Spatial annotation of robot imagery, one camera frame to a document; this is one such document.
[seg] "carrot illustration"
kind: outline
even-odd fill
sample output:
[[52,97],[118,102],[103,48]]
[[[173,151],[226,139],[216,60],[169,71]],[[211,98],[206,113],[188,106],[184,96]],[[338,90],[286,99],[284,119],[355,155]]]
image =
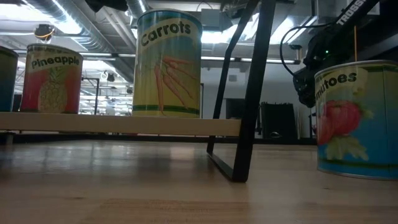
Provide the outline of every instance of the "carrot illustration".
[[160,112],[163,114],[163,84],[162,84],[162,74],[160,67],[158,65],[155,65],[154,68],[155,71],[155,77],[156,77],[156,85],[157,85],[157,97],[158,97],[158,104],[159,104],[159,109]]
[[163,82],[169,88],[169,90],[172,91],[174,93],[174,95],[181,101],[181,103],[182,103],[182,105],[184,105],[185,109],[188,109],[188,107],[186,106],[186,104],[185,104],[184,100],[182,99],[180,93],[178,92],[178,90],[174,86],[173,81],[169,78],[169,76],[164,75],[163,76]]
[[172,58],[172,57],[166,56],[166,55],[163,56],[163,61],[166,63],[175,62],[175,63],[182,63],[182,64],[186,64],[186,65],[190,65],[193,63],[188,60],[176,59],[176,58]]
[[166,61],[164,61],[164,62],[165,62],[168,66],[170,66],[170,67],[176,69],[177,71],[182,72],[182,73],[188,75],[189,77],[191,77],[191,78],[194,79],[194,80],[197,80],[197,78],[196,78],[195,76],[193,76],[192,74],[189,74],[189,73],[186,72],[185,70],[179,68],[178,65],[177,65],[177,63],[175,63],[175,62],[171,62],[171,63],[170,63],[170,62],[166,62]]
[[173,71],[172,68],[170,68],[170,67],[166,68],[166,74],[167,74],[171,79],[173,79],[177,84],[179,84],[179,85],[188,93],[188,96],[189,96],[191,99],[193,99],[193,98],[192,98],[192,94],[189,92],[188,88],[178,79],[177,74],[174,73],[174,71]]

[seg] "ventilation pipe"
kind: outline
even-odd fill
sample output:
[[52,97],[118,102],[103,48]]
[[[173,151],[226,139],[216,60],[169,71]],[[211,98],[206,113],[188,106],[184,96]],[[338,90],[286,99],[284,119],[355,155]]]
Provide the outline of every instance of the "ventilation pipe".
[[[73,3],[73,1],[59,0],[22,0],[28,6],[50,16],[57,24],[66,24],[68,21],[81,27],[79,33],[83,37],[73,38],[82,47],[89,52],[112,53],[116,49],[105,39],[102,33],[94,26],[94,24],[82,13],[82,11]],[[134,68],[130,67],[121,58],[115,61],[106,62],[113,66],[118,73],[127,81],[133,82]]]
[[148,5],[146,0],[126,0],[130,12],[130,26],[137,26],[138,18],[146,11],[152,8]]

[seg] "pineapple text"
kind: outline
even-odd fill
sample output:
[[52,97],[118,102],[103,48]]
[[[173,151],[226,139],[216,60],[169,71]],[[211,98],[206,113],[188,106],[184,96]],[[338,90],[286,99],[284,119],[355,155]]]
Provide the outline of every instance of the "pineapple text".
[[47,59],[37,59],[32,61],[32,69],[35,67],[43,67],[46,65],[52,65],[59,63],[62,65],[79,65],[80,61],[76,57],[50,57]]

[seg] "black table leg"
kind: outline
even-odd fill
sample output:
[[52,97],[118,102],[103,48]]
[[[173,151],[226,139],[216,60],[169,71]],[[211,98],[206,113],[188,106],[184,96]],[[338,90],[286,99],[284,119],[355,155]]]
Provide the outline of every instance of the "black table leg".
[[[226,56],[224,58],[223,71],[221,72],[220,87],[218,89],[213,119],[220,118],[221,104],[223,101],[226,77],[228,76],[229,61],[232,50],[257,4],[258,1],[248,2],[239,22],[238,28],[236,29],[236,32],[228,45],[227,51],[225,53]],[[271,38],[272,23],[275,13],[275,4],[276,0],[261,1],[259,23],[257,27],[256,39],[254,42],[248,87],[246,89],[244,105],[245,109],[241,121],[241,129],[239,133],[233,169],[230,168],[230,166],[223,162],[219,157],[213,154],[215,137],[211,136],[209,138],[207,153],[216,163],[218,168],[221,169],[221,171],[234,182],[246,182],[249,176],[254,132],[256,128],[258,112],[257,109],[260,103],[262,82],[266,69],[269,41]]]

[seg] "can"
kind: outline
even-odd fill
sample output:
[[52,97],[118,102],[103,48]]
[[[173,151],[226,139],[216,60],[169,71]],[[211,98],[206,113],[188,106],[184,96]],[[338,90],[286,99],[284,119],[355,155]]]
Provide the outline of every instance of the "can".
[[21,111],[78,113],[83,57],[49,44],[27,46]]
[[14,99],[14,85],[18,54],[0,46],[0,111],[10,112]]
[[318,169],[398,178],[398,63],[347,63],[315,75]]
[[186,12],[156,9],[137,25],[132,115],[199,118],[200,21]]

